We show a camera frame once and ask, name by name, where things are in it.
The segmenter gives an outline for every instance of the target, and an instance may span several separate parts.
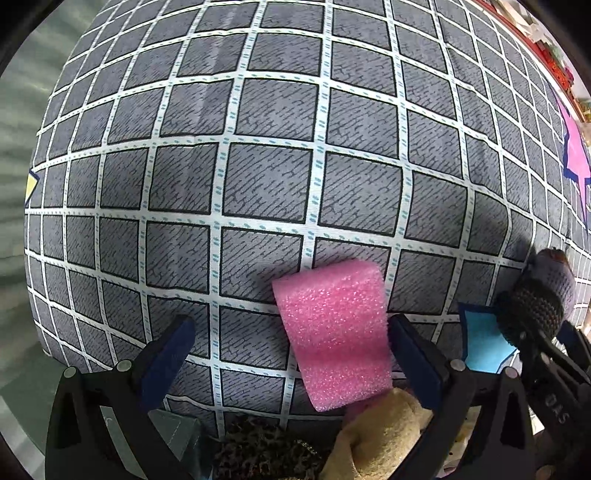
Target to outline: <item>gray grid fabric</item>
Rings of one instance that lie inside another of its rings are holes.
[[[340,412],[311,408],[272,278],[373,260],[389,310],[452,356],[457,303],[490,303],[553,246],[582,322],[589,240],[543,78],[462,0],[111,1],[31,160],[44,348],[100,371],[188,314],[198,334],[165,408],[217,437],[236,412],[305,436]]]

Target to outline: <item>pink foam block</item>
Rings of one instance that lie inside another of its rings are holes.
[[[384,279],[349,260],[272,282],[306,391],[317,411],[392,388]]]

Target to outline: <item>pink star shape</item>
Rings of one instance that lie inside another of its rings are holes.
[[[581,196],[581,208],[583,211],[583,221],[587,226],[587,188],[591,183],[591,168],[587,160],[587,153],[583,146],[579,127],[573,117],[570,116],[566,107],[558,100],[560,113],[566,124],[566,135],[564,136],[564,176],[575,181],[579,185]]]

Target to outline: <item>leopard print fabric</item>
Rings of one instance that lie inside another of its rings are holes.
[[[316,480],[324,455],[257,417],[239,417],[215,454],[213,480]]]

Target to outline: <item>silver screw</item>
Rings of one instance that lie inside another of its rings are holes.
[[[519,376],[519,373],[517,372],[517,370],[515,370],[515,368],[507,367],[505,368],[505,375],[509,378],[517,378]]]
[[[117,370],[120,372],[127,372],[131,368],[131,361],[122,360],[117,364]]]
[[[456,372],[463,372],[466,369],[466,364],[457,358],[449,362],[449,364]]]
[[[76,367],[68,367],[64,370],[64,377],[72,378],[74,375],[76,375]]]

